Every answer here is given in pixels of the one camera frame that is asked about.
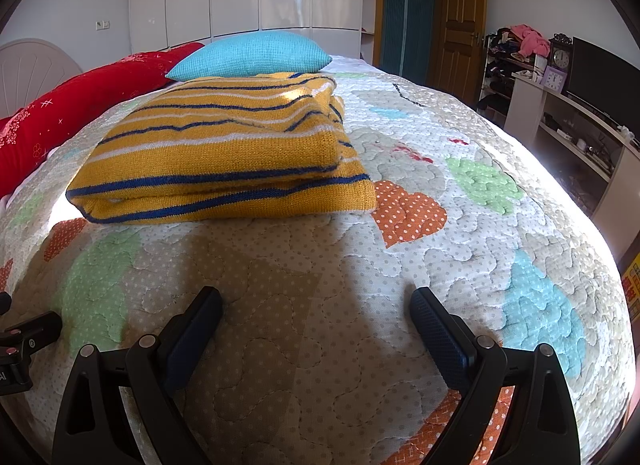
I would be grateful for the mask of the white bed sheet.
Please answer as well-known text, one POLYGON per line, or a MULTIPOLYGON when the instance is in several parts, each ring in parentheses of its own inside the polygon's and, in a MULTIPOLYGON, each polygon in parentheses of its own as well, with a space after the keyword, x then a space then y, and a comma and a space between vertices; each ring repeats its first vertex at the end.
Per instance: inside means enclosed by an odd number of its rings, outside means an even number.
POLYGON ((322 68, 327 73, 378 73, 378 69, 361 58, 332 55, 331 62, 322 68))

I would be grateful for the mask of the heart patterned quilted bedspread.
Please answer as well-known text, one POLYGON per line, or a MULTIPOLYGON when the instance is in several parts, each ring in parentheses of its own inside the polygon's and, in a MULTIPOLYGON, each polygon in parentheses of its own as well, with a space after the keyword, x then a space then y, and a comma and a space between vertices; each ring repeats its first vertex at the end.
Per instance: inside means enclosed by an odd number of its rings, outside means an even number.
POLYGON ((138 106, 107 110, 13 195, 1 219, 1 322, 62 315, 27 393, 2 407, 52 449, 80 347, 130 346, 206 285, 224 318, 179 407, 221 464, 415 464, 457 405, 409 317, 426 286, 473 332, 551 345, 589 461, 634 391, 634 344, 605 240, 538 160, 452 96, 336 73, 345 127, 378 188, 372 214, 98 225, 65 190, 138 106))

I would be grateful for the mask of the long red pillow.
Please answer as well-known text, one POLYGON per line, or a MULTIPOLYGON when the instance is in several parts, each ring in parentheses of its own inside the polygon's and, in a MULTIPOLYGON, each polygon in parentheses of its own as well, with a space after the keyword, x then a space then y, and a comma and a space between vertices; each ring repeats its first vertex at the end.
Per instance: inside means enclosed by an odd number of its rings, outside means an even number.
POLYGON ((170 84, 170 70, 201 47, 194 41, 167 51, 128 55, 70 78, 2 118, 1 194, 12 194, 55 147, 111 107, 170 84))

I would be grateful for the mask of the pink cloth on shelf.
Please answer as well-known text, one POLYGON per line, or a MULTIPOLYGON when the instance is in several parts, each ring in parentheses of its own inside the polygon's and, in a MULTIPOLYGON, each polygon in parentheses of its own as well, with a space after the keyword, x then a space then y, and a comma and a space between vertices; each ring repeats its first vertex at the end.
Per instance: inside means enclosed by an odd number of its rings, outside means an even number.
POLYGON ((510 27, 510 32, 520 40, 520 50, 518 53, 524 58, 533 55, 540 55, 546 58, 550 52, 550 42, 544 38, 538 30, 526 24, 519 24, 510 27))

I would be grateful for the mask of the white shelf unit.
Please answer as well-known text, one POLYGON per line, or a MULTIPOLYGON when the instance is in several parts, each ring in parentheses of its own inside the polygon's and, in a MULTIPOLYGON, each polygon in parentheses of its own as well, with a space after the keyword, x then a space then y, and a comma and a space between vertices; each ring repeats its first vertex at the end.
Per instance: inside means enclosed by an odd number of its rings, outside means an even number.
POLYGON ((639 252, 639 136, 569 96, 570 68, 561 93, 542 87, 549 55, 518 50, 509 27, 486 37, 476 108, 534 154, 624 267, 639 252))

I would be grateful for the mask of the purple alarm clock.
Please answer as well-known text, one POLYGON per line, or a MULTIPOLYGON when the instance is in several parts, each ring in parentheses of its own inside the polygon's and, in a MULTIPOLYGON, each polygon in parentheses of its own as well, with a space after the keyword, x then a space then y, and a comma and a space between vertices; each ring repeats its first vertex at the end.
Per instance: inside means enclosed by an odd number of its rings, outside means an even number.
POLYGON ((541 84, 544 88, 561 93, 566 80, 567 72, 551 65, 547 65, 544 70, 544 74, 542 75, 541 84))

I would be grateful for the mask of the teal door curtain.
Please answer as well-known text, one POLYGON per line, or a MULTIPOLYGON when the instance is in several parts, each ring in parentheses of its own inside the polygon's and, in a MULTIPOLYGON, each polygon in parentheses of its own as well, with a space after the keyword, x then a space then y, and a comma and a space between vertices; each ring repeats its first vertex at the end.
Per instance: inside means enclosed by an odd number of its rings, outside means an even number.
POLYGON ((380 69, 426 84, 435 0, 383 0, 380 69))

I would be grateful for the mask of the black television screen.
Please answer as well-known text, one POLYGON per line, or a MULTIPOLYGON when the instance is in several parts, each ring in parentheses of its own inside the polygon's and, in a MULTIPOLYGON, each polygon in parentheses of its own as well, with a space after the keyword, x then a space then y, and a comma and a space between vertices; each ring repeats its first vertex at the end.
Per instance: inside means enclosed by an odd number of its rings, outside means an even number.
POLYGON ((639 69, 575 37, 565 92, 639 136, 639 69))

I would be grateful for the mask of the brown wooden door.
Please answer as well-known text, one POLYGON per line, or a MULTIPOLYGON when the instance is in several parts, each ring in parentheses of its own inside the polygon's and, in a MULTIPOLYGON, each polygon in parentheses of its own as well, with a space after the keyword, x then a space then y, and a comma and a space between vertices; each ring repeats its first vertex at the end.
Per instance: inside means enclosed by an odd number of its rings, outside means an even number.
POLYGON ((435 0, 427 84, 472 106, 480 94, 487 0, 435 0))

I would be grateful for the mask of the black ornate clock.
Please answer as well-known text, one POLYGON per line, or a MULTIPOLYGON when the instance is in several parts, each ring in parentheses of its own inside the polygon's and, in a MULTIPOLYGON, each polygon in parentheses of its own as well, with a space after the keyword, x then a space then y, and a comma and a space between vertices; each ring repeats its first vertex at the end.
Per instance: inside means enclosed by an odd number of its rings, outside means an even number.
POLYGON ((550 39, 549 65, 567 73, 573 53, 573 39, 564 34, 555 34, 550 39))

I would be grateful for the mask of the white bed headboard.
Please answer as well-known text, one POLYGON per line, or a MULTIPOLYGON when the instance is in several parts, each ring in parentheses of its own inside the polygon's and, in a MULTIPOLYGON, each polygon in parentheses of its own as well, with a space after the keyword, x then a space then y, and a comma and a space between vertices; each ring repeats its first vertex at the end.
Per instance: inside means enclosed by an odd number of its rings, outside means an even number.
POLYGON ((63 50, 40 39, 21 39, 0 49, 0 113, 12 116, 21 107, 80 75, 80 66, 63 50))

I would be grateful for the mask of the turquoise knit cushion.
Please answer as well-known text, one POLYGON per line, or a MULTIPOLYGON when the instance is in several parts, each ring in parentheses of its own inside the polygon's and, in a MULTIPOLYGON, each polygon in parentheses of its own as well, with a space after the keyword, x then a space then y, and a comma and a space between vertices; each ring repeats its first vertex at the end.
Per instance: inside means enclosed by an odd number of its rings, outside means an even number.
POLYGON ((331 62, 331 55, 310 38, 266 30, 213 41, 181 60, 167 77, 188 81, 201 77, 317 73, 331 62))

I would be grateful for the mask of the yellow striped knit sweater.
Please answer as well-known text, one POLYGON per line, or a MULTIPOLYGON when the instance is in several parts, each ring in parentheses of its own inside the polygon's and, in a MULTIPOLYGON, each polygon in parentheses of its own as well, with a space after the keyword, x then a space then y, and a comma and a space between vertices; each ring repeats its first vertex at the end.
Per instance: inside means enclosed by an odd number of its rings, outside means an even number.
POLYGON ((103 224, 369 212, 344 118, 327 73, 194 79, 122 118, 66 197, 103 224))

